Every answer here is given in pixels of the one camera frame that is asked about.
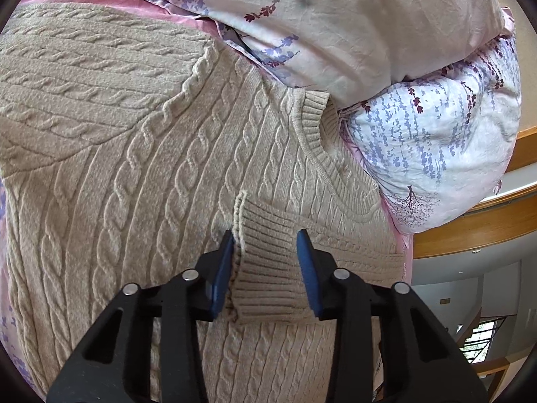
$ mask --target sweater cuff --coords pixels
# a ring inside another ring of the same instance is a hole
[[[235,203],[237,244],[232,302],[240,322],[313,322],[296,257],[296,234],[308,229],[315,248],[366,282],[391,286],[401,280],[404,255],[385,255],[301,216],[275,209],[242,191]]]

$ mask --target pillow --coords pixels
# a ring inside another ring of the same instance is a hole
[[[342,133],[361,151],[399,231],[416,233],[455,219],[498,187],[520,103],[513,34],[344,111]]]
[[[338,107],[464,59],[503,28],[497,0],[168,1],[235,29],[228,43]]]

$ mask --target beige cable-knit sweater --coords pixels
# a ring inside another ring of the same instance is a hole
[[[0,167],[39,388],[123,284],[167,282],[233,228],[228,306],[199,325],[209,401],[324,401],[334,323],[309,310],[296,232],[369,282],[403,268],[337,127],[327,94],[267,81],[203,33],[92,5],[18,8],[0,36]]]

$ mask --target floral pillow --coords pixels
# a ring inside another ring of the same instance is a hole
[[[287,86],[338,107],[459,61],[500,34],[497,0],[168,0]]]
[[[520,103],[512,34],[349,108],[342,133],[361,151],[399,231],[415,233],[453,220],[499,190]]]

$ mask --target ribbed neckline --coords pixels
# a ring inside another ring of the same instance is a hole
[[[380,204],[380,199],[376,195],[378,184],[357,165],[357,168],[353,169],[353,174],[358,176],[363,188],[368,191],[363,198],[358,199],[339,175],[329,153],[346,148],[339,136],[338,116],[330,95],[326,92],[297,90],[291,121],[300,147],[325,180],[339,208],[346,213],[350,210],[351,217],[358,222],[369,220]],[[321,121],[324,127],[324,139],[320,132]]]

